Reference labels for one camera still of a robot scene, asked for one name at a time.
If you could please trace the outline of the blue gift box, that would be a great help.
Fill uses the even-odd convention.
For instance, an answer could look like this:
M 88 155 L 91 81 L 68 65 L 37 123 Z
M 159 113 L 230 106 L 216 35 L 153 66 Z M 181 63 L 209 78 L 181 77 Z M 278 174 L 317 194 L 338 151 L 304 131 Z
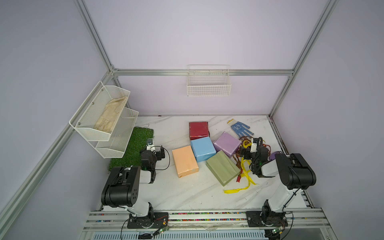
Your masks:
M 217 153 L 210 137 L 192 140 L 191 147 L 198 163 L 208 160 Z

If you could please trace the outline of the red gift box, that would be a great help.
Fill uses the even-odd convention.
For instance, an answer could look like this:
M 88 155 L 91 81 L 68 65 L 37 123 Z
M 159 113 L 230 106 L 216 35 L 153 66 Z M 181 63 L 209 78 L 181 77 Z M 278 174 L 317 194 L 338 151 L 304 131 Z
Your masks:
M 210 136 L 208 122 L 189 122 L 190 140 L 196 140 Z

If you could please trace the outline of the aluminium front rail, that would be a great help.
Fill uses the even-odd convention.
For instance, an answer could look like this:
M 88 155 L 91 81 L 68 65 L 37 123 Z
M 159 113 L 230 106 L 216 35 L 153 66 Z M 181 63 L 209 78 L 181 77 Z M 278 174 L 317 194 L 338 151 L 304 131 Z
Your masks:
M 272 226 L 249 210 L 162 211 L 140 226 L 127 212 L 91 212 L 81 240 L 336 240 L 322 209 L 289 209 Z

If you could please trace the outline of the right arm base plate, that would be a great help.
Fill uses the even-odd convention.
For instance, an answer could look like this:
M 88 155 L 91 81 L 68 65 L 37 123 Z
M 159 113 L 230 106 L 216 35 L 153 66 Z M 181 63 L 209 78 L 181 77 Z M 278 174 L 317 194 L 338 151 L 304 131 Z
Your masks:
M 246 220 L 249 227 L 287 227 L 289 225 L 284 213 L 265 214 L 262 211 L 247 211 Z

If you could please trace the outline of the purple gift box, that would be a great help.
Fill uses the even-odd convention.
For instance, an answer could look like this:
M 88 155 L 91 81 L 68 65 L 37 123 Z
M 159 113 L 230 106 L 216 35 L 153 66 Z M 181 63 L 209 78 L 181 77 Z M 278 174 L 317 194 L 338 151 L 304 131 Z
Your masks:
M 236 139 L 227 132 L 223 132 L 220 137 L 213 142 L 213 145 L 217 152 L 223 151 L 231 158 L 239 149 L 241 143 L 239 139 Z

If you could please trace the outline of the beige cloth in basket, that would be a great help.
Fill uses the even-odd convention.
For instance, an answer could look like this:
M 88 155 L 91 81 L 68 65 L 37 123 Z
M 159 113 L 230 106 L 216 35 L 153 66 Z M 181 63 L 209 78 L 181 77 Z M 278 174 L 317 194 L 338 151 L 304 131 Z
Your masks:
M 94 129 L 111 134 L 128 97 L 112 99 L 96 121 Z

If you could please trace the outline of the white mesh shelf basket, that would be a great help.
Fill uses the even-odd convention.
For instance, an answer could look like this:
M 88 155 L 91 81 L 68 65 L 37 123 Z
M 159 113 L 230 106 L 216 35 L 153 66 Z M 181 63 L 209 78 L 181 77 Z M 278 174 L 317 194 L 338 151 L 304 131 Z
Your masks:
M 124 156 L 135 127 L 139 112 L 124 108 L 108 141 L 99 141 L 94 149 L 104 159 L 120 159 Z
M 98 82 L 83 105 L 70 119 L 69 124 L 74 128 L 86 141 L 106 142 L 109 141 L 112 132 L 117 125 L 117 121 L 122 114 L 122 110 L 118 110 L 115 117 L 112 117 L 112 126 L 107 131 L 96 128 L 95 125 L 103 115 L 108 103 L 119 100 L 119 107 L 124 107 L 130 96 L 130 91 L 117 86 L 106 86 L 102 82 Z

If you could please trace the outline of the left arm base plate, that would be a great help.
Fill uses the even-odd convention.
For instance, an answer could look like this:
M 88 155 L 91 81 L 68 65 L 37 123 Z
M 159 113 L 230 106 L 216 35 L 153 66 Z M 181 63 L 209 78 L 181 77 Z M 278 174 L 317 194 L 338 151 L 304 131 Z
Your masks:
M 155 212 L 149 213 L 145 217 L 134 217 L 130 214 L 128 219 L 128 229 L 159 229 L 168 224 L 169 213 Z

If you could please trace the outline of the upper white mesh shelf basket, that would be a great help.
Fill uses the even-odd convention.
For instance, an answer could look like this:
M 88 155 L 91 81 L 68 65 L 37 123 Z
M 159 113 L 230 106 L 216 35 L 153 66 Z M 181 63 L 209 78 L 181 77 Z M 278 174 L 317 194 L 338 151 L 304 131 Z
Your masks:
M 119 100 L 119 107 L 124 107 L 130 96 L 130 91 L 117 86 L 106 86 L 102 82 L 98 82 L 83 105 L 70 119 L 69 124 L 74 128 L 86 141 L 106 142 L 109 141 L 112 132 L 117 125 L 117 121 L 122 114 L 122 110 L 118 110 L 115 117 L 112 117 L 112 126 L 107 131 L 96 128 L 95 125 L 103 115 L 108 103 Z

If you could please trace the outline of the blue dotted work glove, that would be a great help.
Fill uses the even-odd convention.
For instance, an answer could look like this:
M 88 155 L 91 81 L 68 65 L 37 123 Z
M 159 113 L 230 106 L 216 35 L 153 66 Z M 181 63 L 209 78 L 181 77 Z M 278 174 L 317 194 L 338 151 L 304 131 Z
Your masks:
M 227 122 L 227 124 L 231 127 L 231 129 L 239 138 L 254 136 L 254 133 L 251 132 L 251 127 L 242 122 L 236 121 L 235 119 L 231 119 Z

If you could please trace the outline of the green gift box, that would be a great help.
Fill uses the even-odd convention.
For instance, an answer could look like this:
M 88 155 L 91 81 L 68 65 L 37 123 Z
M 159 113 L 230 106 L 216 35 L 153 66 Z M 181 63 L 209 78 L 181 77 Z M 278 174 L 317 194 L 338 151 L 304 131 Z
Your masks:
M 206 166 L 223 187 L 240 174 L 240 169 L 223 151 L 209 158 Z

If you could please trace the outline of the orange gift box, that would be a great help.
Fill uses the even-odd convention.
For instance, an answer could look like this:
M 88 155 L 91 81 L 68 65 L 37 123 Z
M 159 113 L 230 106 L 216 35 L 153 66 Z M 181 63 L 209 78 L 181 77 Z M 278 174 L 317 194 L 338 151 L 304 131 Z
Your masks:
M 191 146 L 172 150 L 178 178 L 197 173 L 199 166 Z

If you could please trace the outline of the purple pink-handled spatula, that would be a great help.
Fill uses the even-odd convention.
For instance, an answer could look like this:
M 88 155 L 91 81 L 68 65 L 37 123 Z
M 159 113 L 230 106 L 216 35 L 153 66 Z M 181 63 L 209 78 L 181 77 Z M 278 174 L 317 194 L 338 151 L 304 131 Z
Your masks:
M 276 159 L 276 155 L 282 154 L 282 153 L 283 152 L 281 152 L 281 151 L 276 151 L 276 152 L 271 153 L 270 156 L 269 156 L 269 161 L 275 160 Z

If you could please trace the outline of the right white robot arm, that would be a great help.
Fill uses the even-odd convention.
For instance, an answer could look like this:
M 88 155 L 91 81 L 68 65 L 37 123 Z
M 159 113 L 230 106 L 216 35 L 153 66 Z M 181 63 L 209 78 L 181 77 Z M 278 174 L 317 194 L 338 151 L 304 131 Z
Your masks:
M 258 178 L 280 179 L 280 185 L 260 211 L 246 212 L 249 227 L 286 227 L 287 206 L 308 187 L 315 185 L 316 174 L 301 154 L 272 152 L 263 138 L 246 139 L 240 157 L 249 162 L 249 171 Z

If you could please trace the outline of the lower white mesh shelf basket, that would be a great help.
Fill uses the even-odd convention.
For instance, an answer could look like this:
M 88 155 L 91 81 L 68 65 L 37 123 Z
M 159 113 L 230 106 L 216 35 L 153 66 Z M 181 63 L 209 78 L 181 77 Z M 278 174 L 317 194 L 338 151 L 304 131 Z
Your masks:
M 120 159 L 124 156 L 135 127 L 139 112 L 124 108 L 108 141 L 99 141 L 94 149 L 104 159 Z

